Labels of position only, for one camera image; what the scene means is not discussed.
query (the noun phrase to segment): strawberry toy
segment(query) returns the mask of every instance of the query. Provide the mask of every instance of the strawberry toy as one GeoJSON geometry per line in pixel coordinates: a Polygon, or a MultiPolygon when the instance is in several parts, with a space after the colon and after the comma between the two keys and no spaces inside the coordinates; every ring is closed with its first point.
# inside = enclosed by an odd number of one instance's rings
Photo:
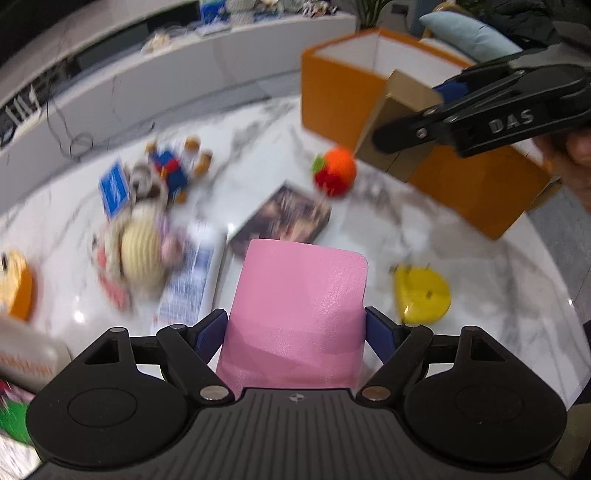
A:
{"type": "Polygon", "coordinates": [[[357,175],[355,158],[342,147],[332,148],[318,155],[312,165],[314,182],[329,197],[343,195],[349,190],[357,175]]]}

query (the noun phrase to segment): green plant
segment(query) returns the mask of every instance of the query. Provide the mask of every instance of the green plant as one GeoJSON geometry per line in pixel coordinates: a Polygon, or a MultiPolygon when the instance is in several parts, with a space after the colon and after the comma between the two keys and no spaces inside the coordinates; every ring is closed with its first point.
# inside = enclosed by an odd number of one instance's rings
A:
{"type": "Polygon", "coordinates": [[[373,28],[378,23],[380,12],[391,0],[355,0],[355,9],[361,22],[361,30],[373,28]]]}

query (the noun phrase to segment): blue pillow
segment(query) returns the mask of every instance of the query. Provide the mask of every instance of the blue pillow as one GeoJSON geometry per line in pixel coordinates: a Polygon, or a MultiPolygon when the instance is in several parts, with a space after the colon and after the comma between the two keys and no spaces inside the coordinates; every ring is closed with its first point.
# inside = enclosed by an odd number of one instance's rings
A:
{"type": "Polygon", "coordinates": [[[494,28],[456,12],[433,12],[419,20],[436,38],[476,61],[494,60],[522,51],[494,28]]]}

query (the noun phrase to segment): screw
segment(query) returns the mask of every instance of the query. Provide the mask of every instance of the screw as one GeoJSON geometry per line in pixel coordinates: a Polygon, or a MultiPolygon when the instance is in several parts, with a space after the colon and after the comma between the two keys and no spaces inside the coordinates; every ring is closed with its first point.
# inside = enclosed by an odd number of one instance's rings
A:
{"type": "Polygon", "coordinates": [[[211,401],[223,400],[229,394],[230,391],[222,385],[209,385],[208,387],[203,387],[199,392],[199,395],[205,398],[205,400],[211,401]]]}
{"type": "Polygon", "coordinates": [[[366,387],[363,389],[361,394],[368,400],[382,401],[386,400],[386,398],[390,396],[390,390],[380,386],[366,387]]]}

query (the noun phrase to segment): orange toy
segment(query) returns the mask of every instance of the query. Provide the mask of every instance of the orange toy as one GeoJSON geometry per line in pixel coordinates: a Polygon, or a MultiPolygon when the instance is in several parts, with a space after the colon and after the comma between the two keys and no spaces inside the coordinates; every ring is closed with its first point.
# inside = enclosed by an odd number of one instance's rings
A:
{"type": "Polygon", "coordinates": [[[343,195],[357,176],[353,154],[343,147],[318,155],[312,165],[314,182],[329,197],[343,195]]]}
{"type": "Polygon", "coordinates": [[[27,320],[33,302],[33,274],[20,252],[0,252],[0,261],[0,313],[27,320]]]}

